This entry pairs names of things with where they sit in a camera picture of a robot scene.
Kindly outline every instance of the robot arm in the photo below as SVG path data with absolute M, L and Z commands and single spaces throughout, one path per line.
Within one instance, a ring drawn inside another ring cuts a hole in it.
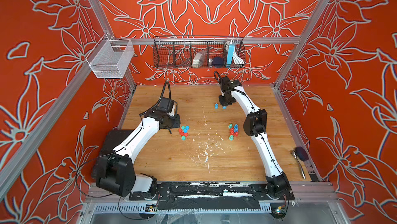
M 221 84 L 220 104 L 227 106 L 238 102 L 243 109 L 246 115 L 243 124 L 244 132 L 251 137 L 261 156 L 268 182 L 268 195 L 274 199 L 279 198 L 284 194 L 285 190 L 290 191 L 291 187 L 287 176 L 278 164 L 270 147 L 266 134 L 266 110 L 261 110 L 253 103 L 238 80 L 230 81 L 228 77 L 221 77 L 218 72 L 214 72 L 214 76 Z
M 163 97 L 168 84 L 169 98 Z M 156 192 L 156 179 L 136 175 L 133 163 L 146 142 L 160 129 L 179 128 L 177 102 L 171 99 L 170 83 L 166 81 L 159 100 L 147 111 L 138 127 L 118 146 L 114 153 L 98 158 L 96 185 L 109 192 L 126 197 L 130 192 Z

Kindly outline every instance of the orange wallpaper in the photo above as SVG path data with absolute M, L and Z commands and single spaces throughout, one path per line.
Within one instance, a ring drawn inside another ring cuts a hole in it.
M 281 93 L 354 223 L 397 222 L 397 0 L 331 0 Z
M 100 0 L 117 38 L 156 35 L 299 36 L 318 0 Z M 220 70 L 250 83 L 275 81 L 292 44 L 246 47 L 244 68 Z M 156 69 L 152 48 L 136 46 L 130 70 L 136 82 L 214 83 L 207 69 Z
M 0 169 L 103 35 L 87 0 L 2 0 Z
M 87 0 L 2 0 L 0 168 L 85 62 L 103 32 Z M 0 203 L 2 223 L 75 221 L 83 199 L 76 169 L 120 121 L 126 80 L 92 73 Z M 90 165 L 78 175 L 88 190 Z
M 130 92 L 124 79 L 90 73 L 1 202 L 1 222 L 76 221 L 85 199 L 75 185 L 77 168 L 95 158 L 107 133 L 117 128 Z M 86 164 L 77 177 L 85 192 L 92 166 Z

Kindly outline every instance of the wooden tabletop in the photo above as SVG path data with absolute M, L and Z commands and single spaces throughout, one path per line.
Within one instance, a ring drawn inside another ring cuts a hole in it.
M 160 96 L 162 86 L 138 86 L 128 110 L 123 129 L 134 129 L 146 111 Z M 285 123 L 270 86 L 245 86 L 253 102 L 268 113 L 267 134 L 275 157 L 289 181 L 306 180 L 290 154 L 294 140 Z M 234 103 L 225 110 L 219 102 L 216 85 L 172 85 L 171 98 L 178 102 L 182 126 L 190 126 L 185 141 L 177 129 L 159 130 L 143 147 L 134 163 L 137 174 L 145 173 L 158 181 L 266 181 L 265 169 L 254 142 L 243 131 L 245 114 Z M 238 124 L 240 135 L 229 140 L 229 123 Z

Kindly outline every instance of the navy round object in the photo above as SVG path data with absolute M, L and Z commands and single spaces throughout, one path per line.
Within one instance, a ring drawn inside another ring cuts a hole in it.
M 212 59 L 212 65 L 213 65 L 215 68 L 222 68 L 222 67 L 224 66 L 223 58 L 221 58 L 221 57 L 215 57 L 215 58 L 213 58 L 213 59 Z
M 308 156 L 305 148 L 296 147 L 295 148 L 295 152 L 296 152 L 297 156 L 300 158 L 301 161 L 308 161 L 309 160 L 309 156 Z

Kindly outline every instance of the wire basket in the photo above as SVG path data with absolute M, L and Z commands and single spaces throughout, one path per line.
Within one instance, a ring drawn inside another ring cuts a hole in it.
M 227 63 L 227 42 L 233 40 L 242 62 Z M 245 65 L 243 37 L 231 36 L 156 36 L 153 60 L 156 68 L 240 68 Z
M 114 51 L 110 41 L 106 41 L 89 64 L 97 78 L 123 78 L 133 55 L 131 41 L 124 51 Z

